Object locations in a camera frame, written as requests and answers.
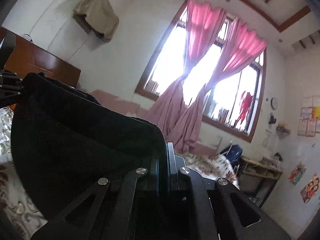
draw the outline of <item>brown wooden window frame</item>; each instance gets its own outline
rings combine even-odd
[[[144,96],[144,97],[147,97],[147,98],[150,98],[154,101],[156,101],[159,96],[150,92],[150,91],[147,91],[144,89],[145,85],[146,85],[146,82],[150,76],[150,73],[152,72],[153,70],[153,67],[156,63],[156,60],[158,59],[159,57],[159,54],[160,52],[162,51],[162,48],[164,46],[164,44],[166,43],[167,39],[169,38],[171,32],[174,30],[174,28],[176,26],[180,26],[182,27],[181,25],[183,25],[184,23],[182,21],[180,21],[180,17],[181,15],[183,14],[183,12],[185,11],[186,7],[187,7],[187,3],[188,3],[188,0],[185,0],[185,2],[183,3],[183,5],[180,7],[180,9],[178,10],[177,14],[174,16],[173,20],[171,21],[169,27],[167,28],[167,30],[164,32],[161,40],[159,41],[155,51],[153,52],[145,70],[143,71],[143,74],[139,80],[139,83],[135,89],[135,93],[141,95],[141,96]],[[263,66],[262,66],[262,69],[260,69],[259,71],[257,71],[257,75],[258,75],[258,78],[257,80],[260,80],[260,93],[259,93],[259,97],[258,97],[258,104],[257,104],[257,108],[256,108],[256,111],[255,111],[255,116],[253,118],[253,123],[252,123],[252,127],[251,127],[251,130],[250,130],[250,133],[247,134],[247,133],[244,133],[244,132],[240,132],[238,130],[235,130],[233,129],[232,127],[228,127],[226,126],[224,123],[220,123],[220,122],[217,122],[213,119],[211,119],[210,117],[206,116],[206,115],[203,115],[202,116],[202,121],[203,122],[206,122],[208,124],[211,124],[212,126],[214,127],[217,127],[227,133],[230,133],[238,138],[241,138],[247,142],[251,142],[252,141],[252,138],[253,138],[253,135],[254,135],[254,132],[256,130],[256,127],[257,127],[257,123],[258,123],[258,119],[259,119],[259,115],[260,115],[260,111],[261,111],[261,105],[262,105],[262,100],[263,100],[263,92],[264,92],[264,86],[265,86],[265,79],[266,79],[266,65],[267,65],[267,49],[265,49],[263,51]],[[254,104],[256,103],[256,98],[257,98],[257,93],[258,93],[258,90],[259,90],[259,84],[258,82],[256,82],[256,88],[255,88],[255,94],[254,94],[254,101],[253,101],[253,106],[252,106],[252,109],[254,108]]]

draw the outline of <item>black garment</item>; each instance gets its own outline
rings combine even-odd
[[[15,108],[11,147],[26,192],[53,218],[101,177],[121,179],[157,155],[166,169],[159,128],[97,104],[90,95],[28,74]]]

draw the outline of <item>pink curtain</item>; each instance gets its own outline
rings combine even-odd
[[[266,46],[267,42],[259,39],[256,31],[248,30],[247,24],[243,24],[239,18],[233,21],[212,77],[168,135],[168,141],[172,141],[176,151],[185,153],[189,148],[195,147],[200,133],[204,96],[207,92],[219,81],[240,72],[252,63]]]
[[[211,8],[210,3],[188,0],[186,22],[186,60],[183,75],[175,80],[149,109],[145,119],[156,124],[167,141],[186,106],[183,81],[214,43],[227,13],[222,8]]]

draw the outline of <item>silver bolt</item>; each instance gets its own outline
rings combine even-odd
[[[108,179],[107,178],[100,178],[99,180],[98,180],[98,184],[99,185],[106,185],[107,183],[108,183],[109,181],[108,181]]]
[[[182,167],[180,168],[180,172],[183,174],[189,174],[191,170],[188,167]]]
[[[136,172],[138,174],[145,174],[147,172],[147,169],[145,169],[145,168],[137,168]]]
[[[227,181],[226,178],[219,178],[219,179],[218,179],[218,183],[219,183],[220,185],[222,185],[222,186],[225,186],[225,185],[228,184],[228,181]]]

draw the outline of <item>clock face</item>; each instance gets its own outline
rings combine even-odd
[[[278,108],[278,99],[277,98],[271,98],[271,108],[273,110],[276,110]]]

